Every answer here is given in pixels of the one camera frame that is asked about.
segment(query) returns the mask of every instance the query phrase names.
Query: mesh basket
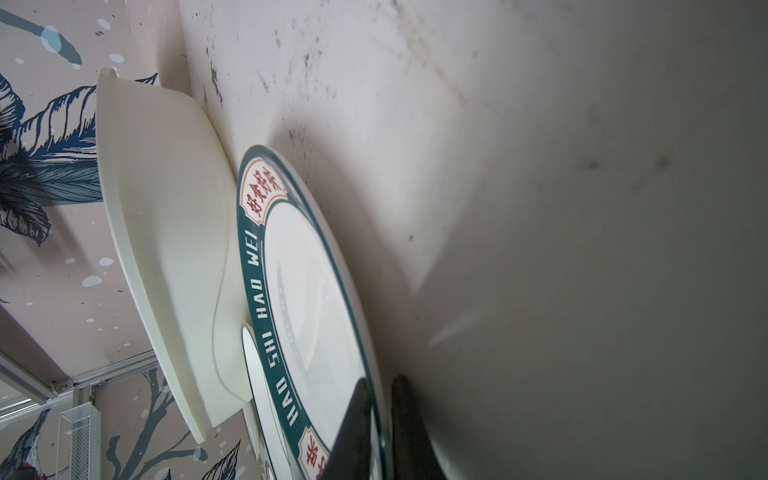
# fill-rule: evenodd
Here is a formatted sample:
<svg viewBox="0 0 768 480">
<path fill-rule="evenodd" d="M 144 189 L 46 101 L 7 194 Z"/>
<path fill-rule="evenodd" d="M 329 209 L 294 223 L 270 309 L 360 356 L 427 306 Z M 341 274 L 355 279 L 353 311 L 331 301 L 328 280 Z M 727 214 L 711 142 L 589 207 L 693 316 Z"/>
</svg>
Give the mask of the mesh basket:
<svg viewBox="0 0 768 480">
<path fill-rule="evenodd" d="M 90 403 L 61 414 L 56 480 L 100 480 L 101 413 Z"/>
</svg>

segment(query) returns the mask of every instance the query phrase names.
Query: white surface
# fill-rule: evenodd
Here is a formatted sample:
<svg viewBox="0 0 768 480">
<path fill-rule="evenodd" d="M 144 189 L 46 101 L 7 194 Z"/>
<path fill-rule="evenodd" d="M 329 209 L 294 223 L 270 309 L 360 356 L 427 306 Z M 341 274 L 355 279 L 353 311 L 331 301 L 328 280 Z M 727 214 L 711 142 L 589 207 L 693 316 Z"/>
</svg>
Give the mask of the white surface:
<svg viewBox="0 0 768 480">
<path fill-rule="evenodd" d="M 201 443 L 251 398 L 239 348 L 248 314 L 233 172 L 190 97 L 110 68 L 98 92 L 99 174 L 114 243 L 157 360 Z"/>
<path fill-rule="evenodd" d="M 266 219 L 264 267 L 286 368 L 317 435 L 331 449 L 366 373 L 325 247 L 291 204 L 275 205 Z"/>
<path fill-rule="evenodd" d="M 180 3 L 230 161 L 301 173 L 453 472 L 768 471 L 767 3 Z"/>
<path fill-rule="evenodd" d="M 266 376 L 253 340 L 253 334 L 247 326 L 243 326 L 243 352 L 245 363 L 250 377 L 250 388 L 253 393 L 253 401 L 256 403 L 258 418 L 264 440 L 270 445 L 270 450 L 263 453 L 269 454 L 272 469 L 277 480 L 291 479 L 290 461 L 288 455 L 292 453 L 287 449 L 285 438 L 280 429 L 275 405 L 270 396 L 269 387 L 266 384 Z"/>
</svg>

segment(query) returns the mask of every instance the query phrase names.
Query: red and white label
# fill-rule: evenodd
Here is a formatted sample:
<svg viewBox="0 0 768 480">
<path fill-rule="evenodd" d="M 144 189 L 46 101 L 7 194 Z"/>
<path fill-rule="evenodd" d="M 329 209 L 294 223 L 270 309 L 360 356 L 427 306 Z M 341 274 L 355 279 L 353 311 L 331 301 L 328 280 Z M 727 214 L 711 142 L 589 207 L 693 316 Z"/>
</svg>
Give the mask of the red and white label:
<svg viewBox="0 0 768 480">
<path fill-rule="evenodd" d="M 277 172 L 263 158 L 254 160 L 243 175 L 240 206 L 256 223 L 264 225 L 266 212 L 280 198 L 286 197 L 286 188 Z"/>
<path fill-rule="evenodd" d="M 299 465 L 309 480 L 318 480 L 328 463 L 328 451 L 317 438 L 315 429 L 307 427 L 299 440 Z"/>
</svg>

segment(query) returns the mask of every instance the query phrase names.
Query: white wire basket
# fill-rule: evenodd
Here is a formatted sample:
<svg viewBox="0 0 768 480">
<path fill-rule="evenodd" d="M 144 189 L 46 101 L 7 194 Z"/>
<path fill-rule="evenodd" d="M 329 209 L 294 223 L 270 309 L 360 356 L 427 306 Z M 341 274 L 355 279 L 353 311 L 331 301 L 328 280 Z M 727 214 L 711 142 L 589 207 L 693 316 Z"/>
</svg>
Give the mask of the white wire basket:
<svg viewBox="0 0 768 480">
<path fill-rule="evenodd" d="M 101 413 L 84 403 L 58 421 L 56 480 L 101 480 Z"/>
</svg>

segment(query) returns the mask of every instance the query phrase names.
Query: oval plate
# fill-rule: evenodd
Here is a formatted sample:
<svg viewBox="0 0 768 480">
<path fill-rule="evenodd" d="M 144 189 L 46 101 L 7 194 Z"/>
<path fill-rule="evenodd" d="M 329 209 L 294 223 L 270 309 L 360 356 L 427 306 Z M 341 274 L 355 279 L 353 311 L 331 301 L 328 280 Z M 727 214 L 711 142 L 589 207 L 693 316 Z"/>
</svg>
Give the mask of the oval plate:
<svg viewBox="0 0 768 480">
<path fill-rule="evenodd" d="M 319 478 L 357 380 L 372 393 L 372 478 L 385 478 L 389 419 L 362 308 L 320 209 L 268 147 L 240 165 L 237 226 L 253 335 L 271 406 L 306 478 Z M 267 445 L 267 449 L 281 449 Z"/>
</svg>

